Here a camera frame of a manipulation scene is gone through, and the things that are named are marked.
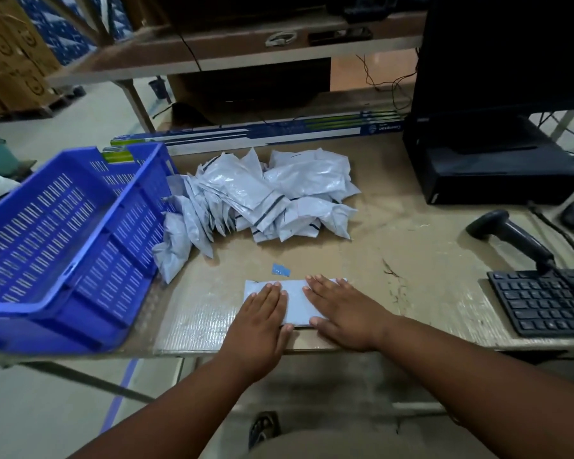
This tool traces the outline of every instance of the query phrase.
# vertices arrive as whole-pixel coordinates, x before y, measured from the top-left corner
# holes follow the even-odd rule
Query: black sandal
[[[249,430],[249,451],[264,441],[276,438],[281,434],[281,426],[275,411],[261,412],[255,418]]]

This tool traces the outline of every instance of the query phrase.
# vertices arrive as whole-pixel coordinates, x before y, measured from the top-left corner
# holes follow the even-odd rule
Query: black computer box
[[[574,192],[574,157],[528,119],[522,125],[531,145],[506,145],[484,151],[452,146],[445,135],[407,119],[403,140],[428,204],[558,205]]]

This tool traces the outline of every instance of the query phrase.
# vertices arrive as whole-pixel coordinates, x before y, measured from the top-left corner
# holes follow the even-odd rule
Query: pile of white packages
[[[316,237],[321,225],[350,239],[347,222],[356,209],[342,200],[360,193],[351,182],[349,158],[321,148],[287,153],[272,151],[261,163],[251,148],[238,159],[221,154],[201,164],[196,175],[168,177],[176,213],[164,219],[164,241],[153,257],[167,283],[183,267],[191,244],[213,257],[213,231],[226,236],[251,229],[253,240]]]

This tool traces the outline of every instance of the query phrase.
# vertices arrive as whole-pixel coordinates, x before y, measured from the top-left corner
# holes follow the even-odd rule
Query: beige pants
[[[310,430],[257,445],[242,459],[432,459],[439,456],[387,432]]]

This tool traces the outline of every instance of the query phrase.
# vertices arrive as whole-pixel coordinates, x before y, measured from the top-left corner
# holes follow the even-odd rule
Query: finger
[[[257,296],[257,293],[251,293],[249,296],[247,296],[247,299],[245,299],[245,302],[240,307],[240,312],[247,312],[247,310],[251,307],[251,303],[253,302],[253,299],[256,296]]]
[[[270,294],[270,290],[272,290],[272,284],[267,283],[264,287],[257,293],[257,296],[253,298],[253,302],[249,306],[249,311],[257,312],[260,310],[261,305],[266,301],[266,298]]]
[[[352,290],[354,288],[353,285],[348,283],[344,278],[338,278],[336,281],[338,282],[338,285],[342,288],[346,288],[347,290]]]
[[[315,277],[307,275],[306,283],[308,284],[310,289],[315,293],[317,293],[319,296],[327,297],[327,292],[329,291],[329,288],[324,286],[321,282],[318,282]]]
[[[264,319],[270,317],[270,314],[272,314],[272,312],[276,308],[276,303],[278,303],[278,297],[280,296],[280,293],[281,293],[281,284],[280,282],[275,282],[274,285],[272,285],[272,288],[270,288],[270,293],[268,293],[266,300],[264,301],[264,303],[261,305],[260,308],[260,315]]]
[[[321,275],[320,273],[318,273],[317,275],[314,276],[314,279],[321,283],[324,287],[327,288],[337,288],[338,285],[336,283],[334,283],[333,281],[329,280],[329,278],[325,278],[323,275]]]
[[[293,333],[293,324],[284,324],[281,328],[281,331],[278,332],[278,340],[276,341],[275,350],[276,357],[280,358],[285,352],[285,348],[287,348],[287,343],[289,343],[291,333]]]
[[[327,319],[311,317],[310,325],[312,325],[322,335],[334,340],[336,343],[340,343],[340,337],[342,336],[340,329]]]
[[[314,307],[316,307],[321,314],[323,314],[326,317],[331,317],[333,306],[330,304],[328,300],[326,300],[322,296],[319,296],[317,293],[315,293],[307,286],[303,287],[302,291],[304,292],[304,295],[306,296],[308,301],[310,301],[311,304]]]
[[[276,308],[272,311],[270,318],[268,319],[271,321],[272,325],[279,326],[283,323],[283,319],[285,318],[285,314],[287,313],[287,292],[283,290],[281,294],[278,296],[278,303],[276,303]]]

